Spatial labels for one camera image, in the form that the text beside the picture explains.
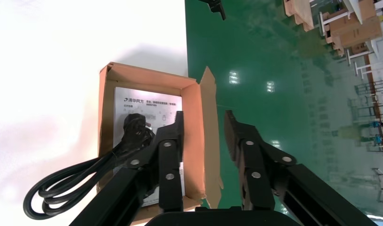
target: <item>metal screw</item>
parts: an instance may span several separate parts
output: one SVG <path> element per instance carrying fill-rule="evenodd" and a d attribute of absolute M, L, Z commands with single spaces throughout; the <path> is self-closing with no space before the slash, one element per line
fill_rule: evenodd
<path fill-rule="evenodd" d="M 168 174 L 166 174 L 165 177 L 166 177 L 167 180 L 172 180 L 173 178 L 175 178 L 175 175 L 173 175 L 171 173 L 168 173 Z"/>
<path fill-rule="evenodd" d="M 258 172 L 254 172 L 251 174 L 253 178 L 261 178 L 261 174 Z"/>
<path fill-rule="evenodd" d="M 140 161 L 139 161 L 138 159 L 132 160 L 132 161 L 130 162 L 130 164 L 132 164 L 132 165 L 137 165 L 137 164 L 139 164 L 139 163 L 140 163 Z"/>
<path fill-rule="evenodd" d="M 291 162 L 291 158 L 290 157 L 287 157 L 287 156 L 285 156 L 285 157 L 283 157 L 283 158 L 281 158 L 283 161 L 286 161 L 286 162 Z"/>

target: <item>wooden pallet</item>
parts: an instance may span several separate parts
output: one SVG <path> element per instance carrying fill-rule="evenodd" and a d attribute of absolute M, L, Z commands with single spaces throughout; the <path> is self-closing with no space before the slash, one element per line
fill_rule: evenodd
<path fill-rule="evenodd" d="M 329 13 L 323 13 L 323 19 L 327 20 L 329 17 Z M 337 55 L 342 57 L 345 55 L 344 47 L 342 47 L 341 40 L 339 36 L 328 36 L 328 32 L 330 31 L 330 26 L 328 24 L 325 25 L 325 39 L 327 44 L 331 44 L 333 49 L 337 52 Z"/>
<path fill-rule="evenodd" d="M 283 0 L 285 14 L 294 15 L 296 24 L 303 24 L 304 31 L 313 29 L 312 12 L 309 0 Z"/>

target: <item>white table surface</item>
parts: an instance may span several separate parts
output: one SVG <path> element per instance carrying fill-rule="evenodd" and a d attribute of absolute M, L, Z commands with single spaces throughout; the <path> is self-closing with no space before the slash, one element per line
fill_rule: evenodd
<path fill-rule="evenodd" d="M 44 221 L 22 211 L 37 181 L 97 156 L 107 63 L 187 76 L 183 0 L 0 0 L 0 225 L 66 226 L 95 195 Z M 41 199 L 34 208 L 41 210 Z"/>

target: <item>box flap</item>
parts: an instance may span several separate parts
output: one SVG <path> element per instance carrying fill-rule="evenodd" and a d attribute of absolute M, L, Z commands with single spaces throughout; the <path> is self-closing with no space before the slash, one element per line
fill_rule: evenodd
<path fill-rule="evenodd" d="M 105 81 L 106 81 L 106 73 L 109 70 L 110 66 L 105 66 L 100 71 L 100 83 L 99 83 L 99 92 L 98 92 L 98 151 L 100 149 L 101 142 L 101 122 L 103 118 L 103 100 L 104 100 L 104 89 L 105 89 Z"/>
<path fill-rule="evenodd" d="M 183 89 L 196 82 L 193 78 L 111 62 L 107 79 L 144 85 Z"/>
<path fill-rule="evenodd" d="M 219 126 L 216 109 L 216 83 L 211 70 L 206 67 L 200 82 L 204 122 L 205 194 L 208 205 L 217 208 L 223 182 L 220 178 Z"/>

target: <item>green epoxy floor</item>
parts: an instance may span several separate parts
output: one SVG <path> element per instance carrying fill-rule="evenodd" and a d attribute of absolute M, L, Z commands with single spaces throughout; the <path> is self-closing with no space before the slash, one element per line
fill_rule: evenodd
<path fill-rule="evenodd" d="M 282 0 L 222 2 L 225 21 L 204 3 L 186 0 L 189 77 L 200 80 L 209 66 L 217 84 L 225 187 L 219 207 L 241 204 L 237 169 L 223 132 L 224 111 L 230 109 L 240 122 L 255 125 L 268 143 L 278 141 L 283 151 L 361 211 L 383 216 L 371 170 L 383 171 L 383 154 L 368 153 L 365 144 L 331 135 L 352 125 L 347 102 L 358 97 L 354 85 L 367 80 L 355 77 L 352 67 L 334 56 L 318 28 L 304 32 L 287 17 Z M 232 73 L 238 84 L 229 82 Z M 267 82 L 274 83 L 274 92 L 268 92 Z M 276 210 L 282 211 L 280 204 Z"/>

